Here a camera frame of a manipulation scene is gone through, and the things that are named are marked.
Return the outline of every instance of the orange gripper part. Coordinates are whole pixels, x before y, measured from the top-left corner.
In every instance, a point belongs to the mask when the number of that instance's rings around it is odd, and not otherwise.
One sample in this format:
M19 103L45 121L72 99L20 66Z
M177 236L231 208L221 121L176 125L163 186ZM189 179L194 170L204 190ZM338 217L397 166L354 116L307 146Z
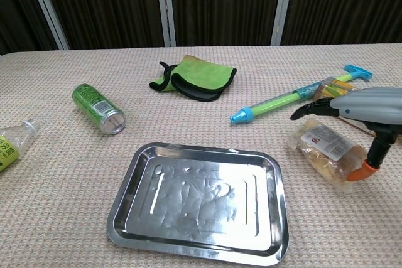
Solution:
M363 180L373 175L376 171L378 171L378 169L373 168L371 165L367 163L367 160L365 160L361 168L355 169L353 172L347 175L347 180L348 181Z

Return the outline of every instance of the table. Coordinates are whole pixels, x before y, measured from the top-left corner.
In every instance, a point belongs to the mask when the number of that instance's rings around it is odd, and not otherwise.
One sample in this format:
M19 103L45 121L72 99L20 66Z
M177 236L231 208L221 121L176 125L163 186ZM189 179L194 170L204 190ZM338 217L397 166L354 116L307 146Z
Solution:
M209 103L148 86L159 60L184 55L237 68L232 85ZM261 151L279 162L285 186L290 246L283 267L402 265L402 152L393 146L380 172L334 190L288 136L301 121L292 104L253 123L229 117L253 105L331 75L347 63L374 74L360 88L398 87L402 44L226 46L12 53L0 61L0 127L36 117L38 139L26 156L0 173L0 265L16 267L241 267L114 245L106 219L134 152L149 142ZM72 101L89 83L125 113L126 128L103 135ZM367 148L372 138L345 122L318 117Z

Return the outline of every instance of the robotic arm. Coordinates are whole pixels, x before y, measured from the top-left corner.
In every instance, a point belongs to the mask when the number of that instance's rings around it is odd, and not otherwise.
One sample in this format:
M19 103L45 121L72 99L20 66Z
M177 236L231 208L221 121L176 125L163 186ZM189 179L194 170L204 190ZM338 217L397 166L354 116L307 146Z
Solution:
M319 99L297 109L290 119L308 114L353 119L376 133L362 167L347 178L363 180L380 168L390 147L402 134L402 88L367 88L337 98Z

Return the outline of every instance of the tray rim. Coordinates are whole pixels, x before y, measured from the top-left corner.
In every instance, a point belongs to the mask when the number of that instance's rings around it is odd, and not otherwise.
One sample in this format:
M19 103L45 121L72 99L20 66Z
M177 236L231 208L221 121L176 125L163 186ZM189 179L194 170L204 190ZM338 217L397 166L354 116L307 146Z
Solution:
M128 188L128 184L130 179L132 178L135 167L137 165L138 159L142 153L144 153L147 149L154 148L154 147L170 147L173 149L189 149L194 151L209 151L215 153L232 153L233 155L236 154L246 154L252 156L260 156L264 159L267 159L274 168L274 175L275 175L275 187L276 187L276 201L278 202L277 206L280 209L280 222L281 222L281 231L282 231L282 242L280 248L272 255L263 257L259 255L252 255L252 254L244 254L232 250L209 250L209 256L205 256L204 252L205 249L196 246L182 246L182 245L172 245L169 243L162 243L162 242L152 242L152 241L144 241L144 240L133 240L133 239L125 239L122 238L114 228L114 221L116 218L116 214L118 209L123 202L123 196ZM210 259L210 260L218 260L223 262L232 262L237 264L246 264L246 265L257 265L268 267L272 265L276 265L280 263L284 258L288 250L289 246L289 230L288 230L288 217L287 217L287 208L286 208L286 200L285 200L285 191L283 188L283 181L282 181L282 173L281 168L278 162L267 155L266 153L258 152L258 151L247 151L247 150L235 150L235 149L224 149L219 147L203 147L203 146L191 146L191 145L184 145L184 144L170 144L165 142L151 142L143 145L140 147L134 154L128 170L122 180L122 183L119 187L119 190L116 194L116 197L113 201L111 206L110 212L107 217L106 222L106 234L109 239L118 246L126 247L130 249L138 249L138 250L147 250L153 252L160 252L165 254L176 254L176 255L184 255L190 256L195 258L201 259ZM160 246L163 246L165 250L168 251L161 251ZM241 255L241 257L235 257L236 261L233 260L234 255Z

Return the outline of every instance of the clear plastic bottle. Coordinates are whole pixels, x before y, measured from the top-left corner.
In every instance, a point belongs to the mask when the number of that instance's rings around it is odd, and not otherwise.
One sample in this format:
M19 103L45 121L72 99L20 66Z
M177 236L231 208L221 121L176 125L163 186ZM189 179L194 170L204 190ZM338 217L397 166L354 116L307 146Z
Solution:
M39 128L36 120L28 119L19 126L0 129L0 171L26 153Z

